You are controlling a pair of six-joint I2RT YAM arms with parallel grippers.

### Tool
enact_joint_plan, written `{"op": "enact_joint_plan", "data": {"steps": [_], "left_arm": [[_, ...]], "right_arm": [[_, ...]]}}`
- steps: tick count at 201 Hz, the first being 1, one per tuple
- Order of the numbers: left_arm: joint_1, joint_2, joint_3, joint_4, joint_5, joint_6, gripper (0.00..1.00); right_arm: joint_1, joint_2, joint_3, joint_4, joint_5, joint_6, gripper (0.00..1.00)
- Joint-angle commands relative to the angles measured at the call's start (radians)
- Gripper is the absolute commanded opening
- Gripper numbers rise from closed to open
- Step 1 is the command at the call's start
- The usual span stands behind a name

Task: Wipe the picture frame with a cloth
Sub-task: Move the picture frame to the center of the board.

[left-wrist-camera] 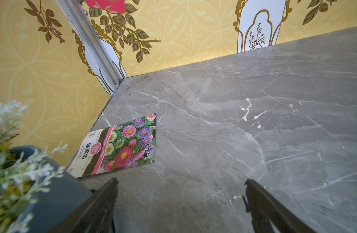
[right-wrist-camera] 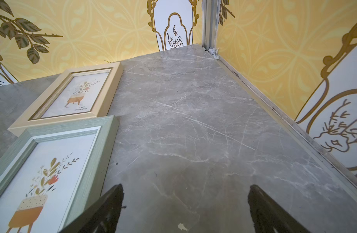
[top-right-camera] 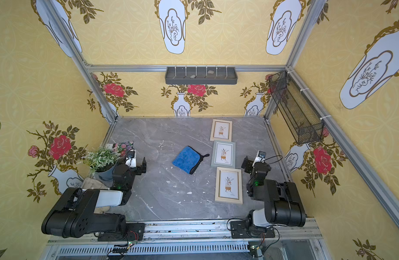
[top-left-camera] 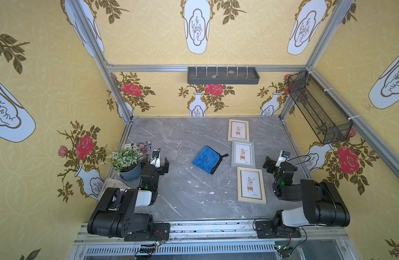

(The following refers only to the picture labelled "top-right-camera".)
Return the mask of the blue microfiber cloth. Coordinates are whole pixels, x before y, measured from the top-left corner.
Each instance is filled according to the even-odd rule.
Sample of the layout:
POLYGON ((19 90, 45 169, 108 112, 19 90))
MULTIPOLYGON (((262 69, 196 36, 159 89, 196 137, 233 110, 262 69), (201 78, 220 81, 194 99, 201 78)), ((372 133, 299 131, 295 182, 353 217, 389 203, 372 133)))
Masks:
POLYGON ((209 154, 201 155, 191 146, 186 146, 172 162, 173 166, 180 168, 186 173, 192 175, 195 173, 200 163, 204 158, 209 157, 209 154))

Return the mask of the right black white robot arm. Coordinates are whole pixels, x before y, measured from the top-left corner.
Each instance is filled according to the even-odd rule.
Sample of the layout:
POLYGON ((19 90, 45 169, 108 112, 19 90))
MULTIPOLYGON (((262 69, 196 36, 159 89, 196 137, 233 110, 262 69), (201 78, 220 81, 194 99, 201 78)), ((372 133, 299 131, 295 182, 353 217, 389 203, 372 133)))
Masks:
POLYGON ((267 179, 272 168, 263 160, 251 161, 246 157, 241 168, 250 174, 246 185, 247 195, 253 200, 264 202, 264 208, 249 212, 246 220, 248 229, 305 225, 306 213, 295 183, 267 179))

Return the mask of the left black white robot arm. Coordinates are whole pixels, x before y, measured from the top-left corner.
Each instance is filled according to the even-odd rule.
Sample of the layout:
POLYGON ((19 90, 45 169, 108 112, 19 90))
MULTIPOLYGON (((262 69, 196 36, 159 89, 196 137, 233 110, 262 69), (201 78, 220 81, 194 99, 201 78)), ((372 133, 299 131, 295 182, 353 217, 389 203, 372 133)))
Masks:
POLYGON ((114 168, 113 186, 109 190, 69 187, 43 220, 42 233, 63 238, 99 233, 100 242, 141 241, 144 223, 128 224, 123 214, 96 213, 95 209, 126 205, 135 177, 146 173, 146 170, 145 159, 134 168, 123 163, 114 168))

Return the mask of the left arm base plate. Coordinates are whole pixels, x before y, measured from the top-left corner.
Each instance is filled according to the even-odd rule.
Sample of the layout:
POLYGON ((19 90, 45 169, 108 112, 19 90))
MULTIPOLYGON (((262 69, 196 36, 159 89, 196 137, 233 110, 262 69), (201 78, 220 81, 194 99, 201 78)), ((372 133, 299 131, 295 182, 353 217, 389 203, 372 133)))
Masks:
POLYGON ((98 234, 98 242, 141 241, 145 226, 145 223, 127 223, 116 232, 101 232, 98 234))

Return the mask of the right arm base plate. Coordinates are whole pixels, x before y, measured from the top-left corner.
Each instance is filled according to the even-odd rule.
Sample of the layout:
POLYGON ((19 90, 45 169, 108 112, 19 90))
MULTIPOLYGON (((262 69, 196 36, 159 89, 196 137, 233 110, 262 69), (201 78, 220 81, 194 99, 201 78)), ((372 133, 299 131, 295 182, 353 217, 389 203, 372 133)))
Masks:
POLYGON ((233 239, 275 238, 276 236, 273 228, 258 227, 240 219, 230 219, 226 226, 233 239))

